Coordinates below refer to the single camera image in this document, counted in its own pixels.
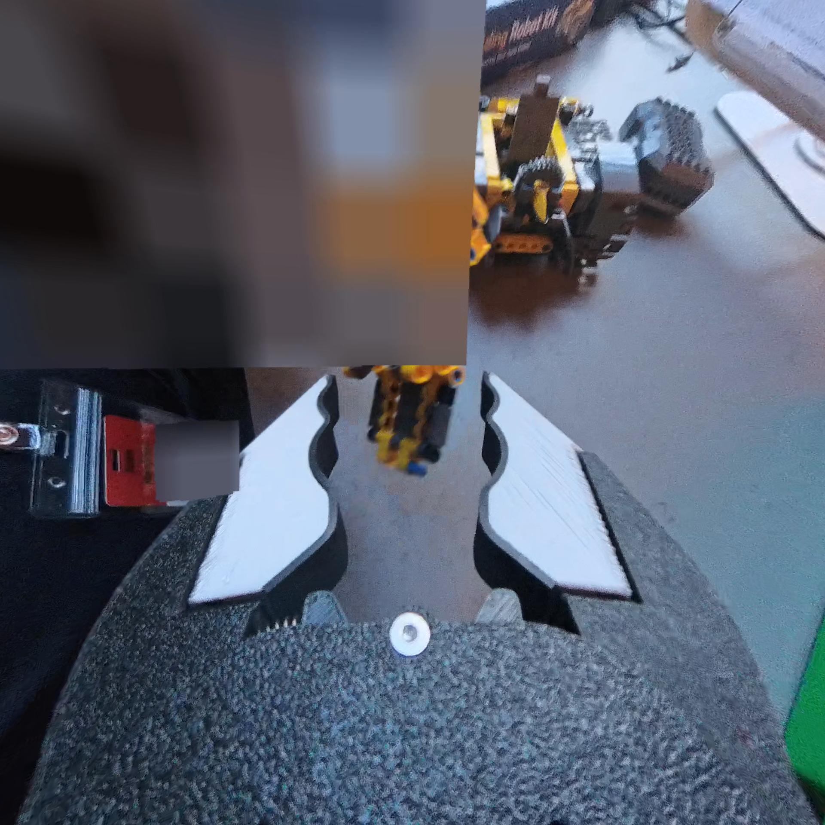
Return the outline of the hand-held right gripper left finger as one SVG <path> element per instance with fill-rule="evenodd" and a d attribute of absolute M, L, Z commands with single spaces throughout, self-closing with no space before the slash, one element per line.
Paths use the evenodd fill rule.
<path fill-rule="evenodd" d="M 341 512 L 329 490 L 338 458 L 336 378 L 318 379 L 242 451 L 188 597 L 190 606 L 255 601 L 302 606 L 347 566 Z"/>

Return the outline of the yellow black brick assembly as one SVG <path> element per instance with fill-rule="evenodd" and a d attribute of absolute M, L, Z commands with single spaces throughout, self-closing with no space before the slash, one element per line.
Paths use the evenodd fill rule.
<path fill-rule="evenodd" d="M 367 438 L 377 460 L 422 478 L 439 461 L 449 421 L 466 367 L 457 365 L 345 366 L 349 379 L 376 377 Z"/>

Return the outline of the person's dark clothing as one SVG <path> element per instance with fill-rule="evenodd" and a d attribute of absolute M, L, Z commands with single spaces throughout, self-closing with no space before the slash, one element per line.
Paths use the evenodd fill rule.
<path fill-rule="evenodd" d="M 183 418 L 237 421 L 253 438 L 243 368 L 2 370 L 2 421 L 35 423 L 43 379 L 96 389 Z M 31 459 L 2 455 L 1 817 L 15 823 L 55 702 L 112 593 L 176 512 L 40 520 Z"/>

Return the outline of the grey desk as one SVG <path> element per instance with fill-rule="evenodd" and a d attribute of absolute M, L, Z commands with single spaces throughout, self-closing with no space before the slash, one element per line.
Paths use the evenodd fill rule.
<path fill-rule="evenodd" d="M 490 88 L 517 95 L 546 73 L 612 129 L 667 98 L 696 112 L 715 184 L 677 220 L 641 214 L 591 280 L 544 259 L 470 270 L 467 379 L 426 478 L 376 461 L 374 381 L 338 377 L 332 482 L 349 558 L 335 593 L 356 621 L 413 605 L 474 617 L 489 591 L 473 562 L 489 370 L 596 454 L 704 572 L 783 733 L 823 614 L 823 241 L 717 118 L 741 85 L 700 54 L 670 71 L 690 52 L 624 15 Z"/>

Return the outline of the grey tracked brick module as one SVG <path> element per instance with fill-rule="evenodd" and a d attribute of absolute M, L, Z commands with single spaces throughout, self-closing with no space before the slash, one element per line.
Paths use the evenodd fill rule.
<path fill-rule="evenodd" d="M 634 149 L 643 205 L 676 217 L 706 194 L 715 171 L 696 113 L 664 98 L 639 103 L 619 131 Z"/>

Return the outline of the green plastic bin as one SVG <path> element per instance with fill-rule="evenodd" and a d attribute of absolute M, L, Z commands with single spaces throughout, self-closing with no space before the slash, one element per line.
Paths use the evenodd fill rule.
<path fill-rule="evenodd" d="M 785 727 L 789 761 L 824 822 L 824 620 L 821 621 Z"/>

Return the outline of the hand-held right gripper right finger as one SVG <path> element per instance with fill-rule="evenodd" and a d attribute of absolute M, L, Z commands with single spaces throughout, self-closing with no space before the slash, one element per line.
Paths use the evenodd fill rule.
<path fill-rule="evenodd" d="M 550 589 L 630 599 L 579 445 L 503 379 L 483 372 L 479 538 Z"/>

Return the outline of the yellow black brick toy robot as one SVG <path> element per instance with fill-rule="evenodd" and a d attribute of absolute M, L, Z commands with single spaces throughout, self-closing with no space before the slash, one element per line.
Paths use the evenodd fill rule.
<path fill-rule="evenodd" d="M 517 97 L 481 96 L 469 264 L 548 259 L 593 272 L 629 241 L 642 187 L 631 144 L 539 74 Z"/>

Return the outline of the clear badge holder red card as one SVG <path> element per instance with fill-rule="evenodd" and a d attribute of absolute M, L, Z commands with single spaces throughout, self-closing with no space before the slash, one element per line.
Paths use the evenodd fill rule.
<path fill-rule="evenodd" d="M 41 378 L 36 417 L 2 415 L 4 469 L 20 469 L 29 512 L 89 520 L 157 514 L 156 427 L 175 420 L 158 407 L 65 379 Z"/>

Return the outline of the robot kit cardboard box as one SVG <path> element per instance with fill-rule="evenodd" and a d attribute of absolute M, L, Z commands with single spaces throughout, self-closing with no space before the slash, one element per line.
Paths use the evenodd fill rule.
<path fill-rule="evenodd" d="M 594 1 L 487 1 L 481 84 L 562 54 L 584 36 Z"/>

